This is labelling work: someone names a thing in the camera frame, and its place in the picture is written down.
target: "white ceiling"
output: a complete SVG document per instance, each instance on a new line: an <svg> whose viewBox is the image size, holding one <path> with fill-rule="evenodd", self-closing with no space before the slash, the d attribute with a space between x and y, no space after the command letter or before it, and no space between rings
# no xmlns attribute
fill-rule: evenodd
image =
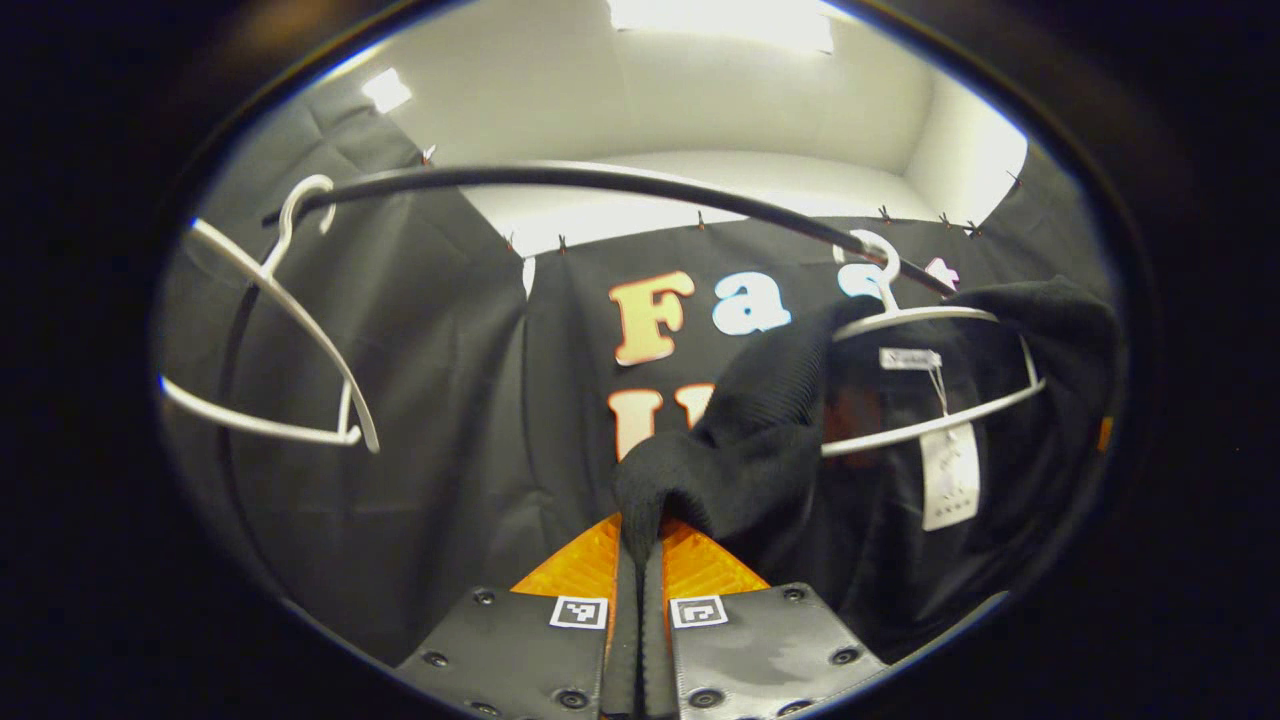
<svg viewBox="0 0 1280 720"><path fill-rule="evenodd" d="M934 73L870 27L832 20L835 54L618 32L605 0L479 0L419 23L358 72L396 68L390 117L435 161L591 160L750 150L902 174Z"/></svg>

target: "white plastic hanger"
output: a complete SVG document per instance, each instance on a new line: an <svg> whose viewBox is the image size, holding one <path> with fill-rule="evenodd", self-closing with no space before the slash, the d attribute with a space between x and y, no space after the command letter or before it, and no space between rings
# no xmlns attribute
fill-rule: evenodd
<svg viewBox="0 0 1280 720"><path fill-rule="evenodd" d="M914 307L910 310L901 310L897 306L897 300L893 299L893 291L890 288L897 278L897 273L901 269L901 259L897 255L897 250L883 237L868 232L868 231L851 231L850 234L856 236L868 246L878 250L884 255L887 263L884 264L884 272L881 273L877 279L879 286L881 299L884 301L884 311L878 315L872 315L870 318L863 318L861 320L855 320L847 325L837 329L832 334L833 342L840 342L850 337L868 333L872 331L878 331L882 328L891 328L893 325L901 325L905 323L914 323L918 320L932 320L936 318L972 318L977 320L991 320L998 323L1000 319L987 313L986 310L977 310L974 307ZM1023 346L1023 357L1027 361L1027 379L1028 384L1025 388L1006 395L1004 397L997 397L996 400L983 402L982 405L975 405L968 410L961 410L960 413L947 414L946 411L946 393L941 384L938 384L940 397L942 398L942 416L934 420L927 420L924 423L916 423L914 425L908 425L905 428L899 428L895 430L884 430L881 433L874 433L864 437L841 439L836 442L827 442L822 445L823 457L835 457L838 455L849 455L851 452L858 452L860 450L870 450L873 447L883 447L886 445L893 445L896 442L902 442L906 439L918 438L925 433L932 433L934 430L942 430L947 428L954 428L956 425L963 425L965 423L972 423L978 418L984 418L1004 410L1011 405L1021 402L1028 397L1036 395L1037 392L1044 389L1046 380L1037 375L1036 363L1032 360L1030 348L1027 347L1027 341L1021 336L1018 341Z"/></svg>
<svg viewBox="0 0 1280 720"><path fill-rule="evenodd" d="M284 287L282 287L274 277L275 269L280 265L280 261L284 260L284 254L288 252L289 243L293 240L293 211L298 201L311 191L329 191L333 190L333 181L328 177L311 176L300 182L293 191L289 192L289 196L284 200L284 206L280 209L279 240L276 241L275 247L271 249L271 254L268 255L266 261L261 265L250 258L248 254L244 252L238 245L219 232L218 228L210 225L205 220L196 218L191 227L196 231L196 237L200 241L205 242L219 255L229 260L237 270L262 288L266 295L279 302L280 306L284 307L284 310L294 320L297 320L300 325L302 325L302 329L305 329L307 334L310 334L311 338L320 345L329 359L333 360L333 364L337 365L338 372L342 373L343 377L342 396L338 401L338 429L321 430L316 428L303 428L300 425L276 423L274 420L264 420L262 418L246 415L243 413L237 413L236 410L228 410L227 407L196 397L174 384L164 375L160 375L160 388L169 396L169 398L182 407L220 425L270 437L324 445L352 446L360 442L362 436L365 438L365 446L369 447L369 451L378 452L378 430L374 428L374 418L369 413L369 405L365 402L364 393L360 392L360 386L356 383L356 378L351 374L351 368L347 366L347 361L343 360L342 354L338 352L338 348L334 346L333 341L329 340L329 336L320 329L320 325L311 318L306 309L303 309L302 305L289 293L289 291L284 290ZM329 231L329 225L333 223L333 217L334 206L330 205L328 213L320 222L320 232ZM356 416L360 419L360 424L348 427L352 401L356 404Z"/></svg>

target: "hanger hook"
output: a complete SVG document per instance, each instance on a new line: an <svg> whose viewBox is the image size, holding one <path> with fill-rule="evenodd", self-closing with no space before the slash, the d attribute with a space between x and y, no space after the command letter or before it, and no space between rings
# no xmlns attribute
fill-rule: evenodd
<svg viewBox="0 0 1280 720"><path fill-rule="evenodd" d="M890 241L870 231L849 231L849 234L863 241L863 245L884 256L884 270L876 279L876 284L879 287L881 300L884 302L884 311L896 313L897 300L893 297L893 290L890 284L897 279L897 274L902 269L902 259L897 255L897 249L893 247Z"/></svg>
<svg viewBox="0 0 1280 720"><path fill-rule="evenodd" d="M289 251L289 243L293 242L293 213L298 206L298 202L308 193L316 190L330 191L333 190L333 179L328 176L311 176L305 178L298 184L293 186L289 191L289 196L284 199L284 205L280 206L280 236L275 241L275 247L271 249L271 254L266 258L266 263L262 263L262 270L270 275L275 273L275 268L284 260L284 254ZM329 225L333 224L333 217L337 211L337 205L329 205L329 210L325 213L324 218L320 219L320 232L329 232Z"/></svg>

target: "ceiling light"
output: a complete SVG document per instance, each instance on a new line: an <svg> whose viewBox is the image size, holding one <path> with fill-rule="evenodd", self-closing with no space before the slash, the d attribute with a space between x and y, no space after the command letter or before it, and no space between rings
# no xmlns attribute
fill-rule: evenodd
<svg viewBox="0 0 1280 720"><path fill-rule="evenodd" d="M831 54L822 3L796 0L609 0L613 27L742 37Z"/></svg>
<svg viewBox="0 0 1280 720"><path fill-rule="evenodd" d="M379 73L360 90L374 101L374 106L378 108L379 113L399 108L406 100L412 97L404 83L399 81L396 68Z"/></svg>

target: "price tag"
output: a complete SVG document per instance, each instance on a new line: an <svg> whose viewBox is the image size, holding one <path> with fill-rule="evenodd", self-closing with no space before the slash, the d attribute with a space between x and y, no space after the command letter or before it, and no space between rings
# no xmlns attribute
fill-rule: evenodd
<svg viewBox="0 0 1280 720"><path fill-rule="evenodd" d="M965 423L920 436L924 460L925 532L963 523L978 514L978 442Z"/></svg>

